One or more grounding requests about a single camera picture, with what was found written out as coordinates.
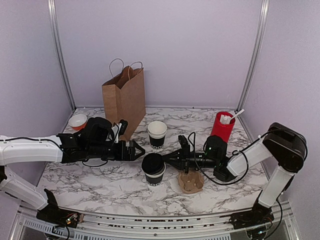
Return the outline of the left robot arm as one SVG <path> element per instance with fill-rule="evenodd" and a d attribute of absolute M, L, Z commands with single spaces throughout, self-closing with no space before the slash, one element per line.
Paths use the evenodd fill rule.
<path fill-rule="evenodd" d="M 48 137 L 0 138 L 0 189 L 6 194 L 30 204 L 39 220 L 61 227 L 76 228 L 81 214 L 59 207 L 54 194 L 40 189 L 18 176 L 9 164 L 26 162 L 53 162 L 70 164 L 90 159 L 132 162 L 146 151 L 134 140 L 126 142 L 124 135 L 128 122 L 111 123 L 102 117 L 91 117 L 85 127 L 75 133 L 59 133 Z"/>

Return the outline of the black paper coffee cup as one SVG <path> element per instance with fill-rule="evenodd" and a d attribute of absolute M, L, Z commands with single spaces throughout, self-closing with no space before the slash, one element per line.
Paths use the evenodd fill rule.
<path fill-rule="evenodd" d="M 166 164 L 163 165 L 163 168 L 157 174 L 148 174 L 145 173 L 146 182 L 152 186 L 156 187 L 159 186 L 163 180 L 163 175 L 166 171 Z"/>

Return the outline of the black plastic cup lid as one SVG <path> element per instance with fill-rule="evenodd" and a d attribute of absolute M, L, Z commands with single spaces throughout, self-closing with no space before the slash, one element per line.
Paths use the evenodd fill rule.
<path fill-rule="evenodd" d="M 162 155 L 159 153 L 147 154 L 141 164 L 142 170 L 149 175 L 159 174 L 165 167 Z"/>

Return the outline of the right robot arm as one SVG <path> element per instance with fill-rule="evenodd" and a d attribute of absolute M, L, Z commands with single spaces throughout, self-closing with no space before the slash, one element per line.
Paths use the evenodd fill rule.
<path fill-rule="evenodd" d="M 305 137 L 277 122 L 271 124 L 266 133 L 244 149 L 233 151 L 231 156 L 227 156 L 228 144 L 218 135 L 212 135 L 206 139 L 202 152 L 195 150 L 195 141 L 190 140 L 189 137 L 179 135 L 178 141 L 180 149 L 163 155 L 163 161 L 185 173 L 188 173 L 191 168 L 200 172 L 204 169 L 212 169 L 214 177 L 208 176 L 207 179 L 220 186 L 240 182 L 251 167 L 264 160 L 274 158 L 277 161 L 276 169 L 252 208 L 231 214 L 229 222 L 234 229 L 273 221 L 273 204 L 289 187 L 308 156 Z"/>

